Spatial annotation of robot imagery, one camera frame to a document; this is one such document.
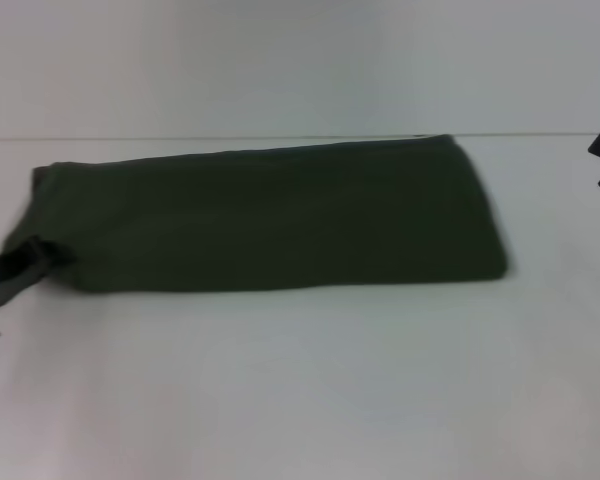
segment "dark green pouch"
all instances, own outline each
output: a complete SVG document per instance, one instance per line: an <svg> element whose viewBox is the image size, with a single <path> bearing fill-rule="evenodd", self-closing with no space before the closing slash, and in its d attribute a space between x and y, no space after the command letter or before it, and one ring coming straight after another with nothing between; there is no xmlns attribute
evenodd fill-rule
<svg viewBox="0 0 600 480"><path fill-rule="evenodd" d="M0 257L19 255L10 280L41 262L33 277L88 292L458 282L507 268L450 136L56 163L35 170L33 190Z"/></svg>

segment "white backdrop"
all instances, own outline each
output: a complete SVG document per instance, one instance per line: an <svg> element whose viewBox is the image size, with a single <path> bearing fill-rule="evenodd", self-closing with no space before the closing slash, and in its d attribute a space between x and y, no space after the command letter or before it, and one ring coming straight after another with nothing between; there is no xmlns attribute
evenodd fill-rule
<svg viewBox="0 0 600 480"><path fill-rule="evenodd" d="M592 137L472 138L503 281L0 309L0 480L600 480ZM54 161L306 141L0 142L0 240Z"/></svg>
<svg viewBox="0 0 600 480"><path fill-rule="evenodd" d="M600 130L600 0L0 0L0 138Z"/></svg>

